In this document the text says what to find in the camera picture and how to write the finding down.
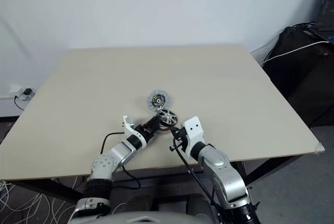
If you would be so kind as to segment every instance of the table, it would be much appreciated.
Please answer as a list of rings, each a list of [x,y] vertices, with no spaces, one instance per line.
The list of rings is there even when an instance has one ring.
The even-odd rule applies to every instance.
[[[180,122],[199,116],[205,140],[231,161],[283,157],[269,161],[271,170],[289,156],[324,151],[242,46],[80,49],[68,51],[1,144],[0,178],[90,174],[104,136],[122,131],[123,115],[135,125],[152,117],[147,97],[155,89],[170,94]],[[109,138],[105,150],[119,141]],[[171,143],[171,134],[157,135],[127,169],[182,165]]]

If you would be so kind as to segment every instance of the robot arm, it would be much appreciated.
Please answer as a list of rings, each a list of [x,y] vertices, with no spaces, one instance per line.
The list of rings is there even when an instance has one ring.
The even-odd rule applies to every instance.
[[[160,117],[154,116],[146,124],[133,128],[133,122],[128,116],[124,116],[123,120],[125,131],[122,141],[94,161],[82,198],[68,223],[83,223],[110,212],[113,173],[127,164],[139,148],[146,147],[160,123]]]
[[[176,146],[181,146],[188,158],[198,161],[212,181],[225,217],[231,223],[260,223],[242,177],[226,154],[205,144],[203,133],[198,117],[185,121],[181,129],[172,128]]]

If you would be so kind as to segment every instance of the round disc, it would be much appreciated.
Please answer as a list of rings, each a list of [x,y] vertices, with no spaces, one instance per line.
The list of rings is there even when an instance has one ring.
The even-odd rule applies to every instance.
[[[170,105],[169,94],[163,90],[154,90],[147,98],[147,106],[153,112],[158,112],[160,109],[169,109]]]
[[[161,125],[171,127],[177,124],[177,116],[169,109],[161,109],[158,111],[158,115],[161,116]]]

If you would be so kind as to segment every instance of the computer monitor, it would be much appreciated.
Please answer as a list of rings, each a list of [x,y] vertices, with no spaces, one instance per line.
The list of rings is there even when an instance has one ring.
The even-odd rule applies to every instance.
[[[317,24],[319,30],[334,29],[334,0],[321,0]]]

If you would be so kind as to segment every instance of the white wall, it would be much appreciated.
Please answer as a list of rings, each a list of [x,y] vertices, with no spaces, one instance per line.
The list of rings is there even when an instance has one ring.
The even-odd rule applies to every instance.
[[[313,19],[317,2],[1,0],[0,95],[13,85],[38,87],[69,48],[241,43],[251,51]],[[18,113],[0,100],[0,116]]]

